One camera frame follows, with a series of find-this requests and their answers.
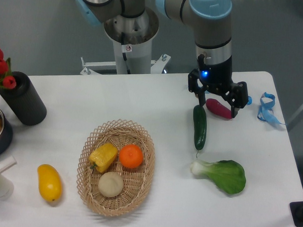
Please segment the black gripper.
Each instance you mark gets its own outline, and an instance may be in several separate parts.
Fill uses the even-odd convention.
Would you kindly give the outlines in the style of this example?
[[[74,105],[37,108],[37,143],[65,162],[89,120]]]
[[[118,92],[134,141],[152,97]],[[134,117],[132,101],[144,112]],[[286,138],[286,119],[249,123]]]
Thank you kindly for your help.
[[[188,74],[188,90],[194,93],[199,105],[205,105],[205,91],[221,96],[231,106],[231,117],[248,101],[246,82],[232,80],[232,53],[230,48],[196,48],[198,68]]]

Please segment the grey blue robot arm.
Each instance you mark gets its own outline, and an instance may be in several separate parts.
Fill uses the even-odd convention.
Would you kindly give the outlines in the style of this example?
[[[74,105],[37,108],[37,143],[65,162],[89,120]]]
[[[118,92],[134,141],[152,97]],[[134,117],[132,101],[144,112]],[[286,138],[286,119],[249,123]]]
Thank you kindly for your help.
[[[152,45],[159,28],[156,13],[145,0],[75,0],[86,20],[103,24],[112,40],[119,74],[149,74]],[[221,96],[231,116],[248,102],[245,82],[232,80],[231,0],[155,0],[167,18],[192,29],[198,67],[189,73],[188,88],[205,104],[205,93]]]

